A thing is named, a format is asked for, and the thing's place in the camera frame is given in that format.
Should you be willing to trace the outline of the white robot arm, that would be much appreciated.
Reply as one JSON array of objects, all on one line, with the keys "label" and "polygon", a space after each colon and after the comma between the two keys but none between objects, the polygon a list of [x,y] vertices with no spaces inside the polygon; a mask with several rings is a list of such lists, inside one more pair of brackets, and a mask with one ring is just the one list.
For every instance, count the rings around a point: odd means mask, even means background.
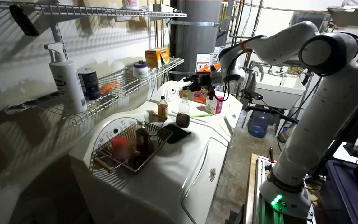
[{"label": "white robot arm", "polygon": [[317,168],[330,144],[358,107],[358,41],[346,32],[320,32],[311,21],[292,25],[274,36],[258,36],[220,51],[222,72],[229,73],[240,54],[254,52],[269,64],[296,56],[321,83],[292,130],[261,198],[274,210],[306,219],[311,199],[304,178]]}]

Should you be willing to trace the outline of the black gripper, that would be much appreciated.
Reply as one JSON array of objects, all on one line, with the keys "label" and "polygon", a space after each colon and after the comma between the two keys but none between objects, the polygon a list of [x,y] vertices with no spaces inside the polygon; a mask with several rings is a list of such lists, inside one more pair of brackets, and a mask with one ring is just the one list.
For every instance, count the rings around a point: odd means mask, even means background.
[{"label": "black gripper", "polygon": [[209,89],[210,87],[223,83],[223,76],[220,72],[198,72],[192,74],[193,83],[189,86],[191,91],[200,91],[202,88]]}]

